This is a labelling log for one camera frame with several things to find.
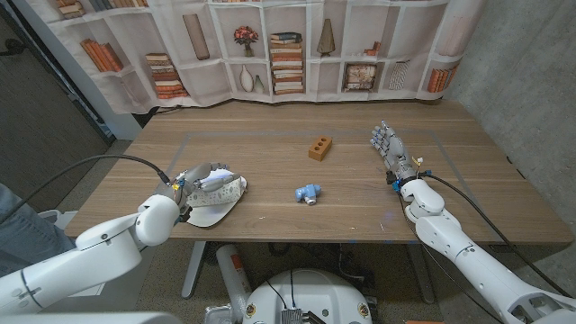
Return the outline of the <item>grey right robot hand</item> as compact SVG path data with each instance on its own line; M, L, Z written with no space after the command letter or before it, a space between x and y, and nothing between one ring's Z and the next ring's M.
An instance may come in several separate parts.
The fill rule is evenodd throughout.
M388 123L382 121L380 126L375 126L372 135L370 143L382 156L386 168L398 180L416 175L416 169L410 162L406 147Z

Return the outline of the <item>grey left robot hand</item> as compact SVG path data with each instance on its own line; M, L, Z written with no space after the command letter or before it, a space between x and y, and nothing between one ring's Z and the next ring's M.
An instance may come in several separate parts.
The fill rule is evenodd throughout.
M229 171L226 164L203 163L160 184L154 194L171 198L184 222L208 228L230 212L246 189L246 179Z

